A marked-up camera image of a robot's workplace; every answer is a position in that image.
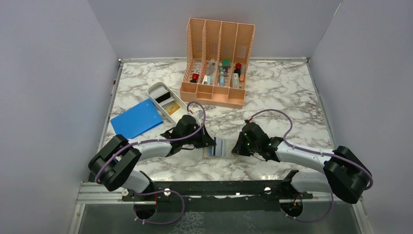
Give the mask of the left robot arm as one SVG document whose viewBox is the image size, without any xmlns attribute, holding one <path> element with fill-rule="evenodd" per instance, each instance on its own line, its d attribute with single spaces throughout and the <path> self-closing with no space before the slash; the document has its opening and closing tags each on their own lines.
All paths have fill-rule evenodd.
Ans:
<svg viewBox="0 0 413 234">
<path fill-rule="evenodd" d="M 153 194 L 152 180 L 144 172 L 135 171 L 136 164 L 150 158 L 174 155 L 185 145 L 198 149 L 216 146 L 216 142 L 195 117 L 184 115 L 175 127 L 154 140 L 129 143 L 123 135 L 115 135 L 90 160 L 88 168 L 108 191 L 124 188 L 134 191 L 139 199 L 147 200 Z"/>
</svg>

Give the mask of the beige card holder wallet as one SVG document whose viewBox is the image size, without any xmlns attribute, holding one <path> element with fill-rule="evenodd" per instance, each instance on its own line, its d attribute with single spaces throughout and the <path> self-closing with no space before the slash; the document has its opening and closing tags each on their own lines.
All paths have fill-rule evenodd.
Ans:
<svg viewBox="0 0 413 234">
<path fill-rule="evenodd" d="M 216 145 L 204 148 L 203 157 L 228 160 L 236 159 L 236 155 L 232 153 L 232 150 L 235 147 L 237 140 L 219 137 L 214 137 L 213 140 Z"/>
</svg>

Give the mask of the white oblong tray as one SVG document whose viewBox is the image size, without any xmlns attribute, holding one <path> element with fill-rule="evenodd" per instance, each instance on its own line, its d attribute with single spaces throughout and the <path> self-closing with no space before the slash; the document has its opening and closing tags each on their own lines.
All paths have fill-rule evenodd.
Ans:
<svg viewBox="0 0 413 234">
<path fill-rule="evenodd" d="M 184 115 L 191 115 L 187 104 L 163 82 L 157 82 L 147 89 L 147 94 L 157 110 L 173 125 Z"/>
</svg>

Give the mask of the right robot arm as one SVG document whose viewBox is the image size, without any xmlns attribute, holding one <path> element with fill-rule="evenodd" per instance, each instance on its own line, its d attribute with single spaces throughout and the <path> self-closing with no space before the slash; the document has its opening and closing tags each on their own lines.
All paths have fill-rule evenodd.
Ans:
<svg viewBox="0 0 413 234">
<path fill-rule="evenodd" d="M 370 182 L 370 171 L 347 147 L 323 150 L 289 144 L 282 137 L 269 137 L 254 122 L 246 124 L 239 132 L 232 153 L 240 156 L 259 154 L 266 161 L 293 163 L 312 169 L 312 173 L 299 172 L 281 185 L 286 198 L 294 198 L 300 192 L 324 192 L 355 204 Z"/>
</svg>

